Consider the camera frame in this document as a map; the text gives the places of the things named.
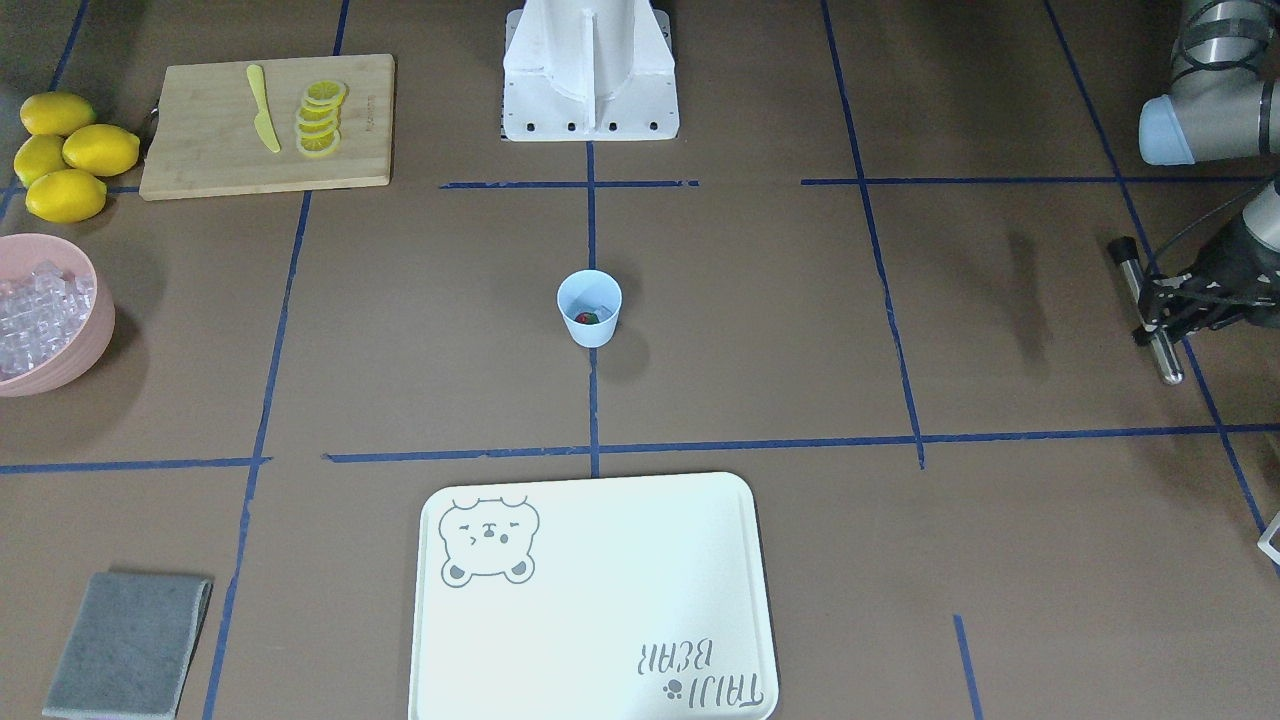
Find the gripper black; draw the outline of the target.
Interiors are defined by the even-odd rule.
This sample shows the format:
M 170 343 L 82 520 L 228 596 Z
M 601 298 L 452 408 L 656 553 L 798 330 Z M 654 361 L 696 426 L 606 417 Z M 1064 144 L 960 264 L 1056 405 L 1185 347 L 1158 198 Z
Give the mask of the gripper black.
M 1239 320 L 1279 328 L 1277 251 L 1261 242 L 1238 215 L 1196 255 L 1190 273 L 1148 274 L 1140 283 L 1140 306 L 1167 306 L 1153 329 L 1132 332 L 1134 343 L 1149 346 L 1157 334 L 1171 342 L 1202 329 L 1217 331 Z

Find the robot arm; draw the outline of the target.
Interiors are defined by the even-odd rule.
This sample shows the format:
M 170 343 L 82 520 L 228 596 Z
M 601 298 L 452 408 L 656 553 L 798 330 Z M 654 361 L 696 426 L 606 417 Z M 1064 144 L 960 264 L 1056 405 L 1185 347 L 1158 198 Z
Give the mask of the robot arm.
M 1277 38 L 1275 1 L 1187 1 L 1170 56 L 1170 87 L 1140 110 L 1139 147 L 1152 167 L 1277 154 L 1277 81 L 1261 74 Z M 1179 341 L 1244 320 L 1277 325 L 1277 182 L 1263 188 L 1172 277 L 1149 273 L 1142 327 Z

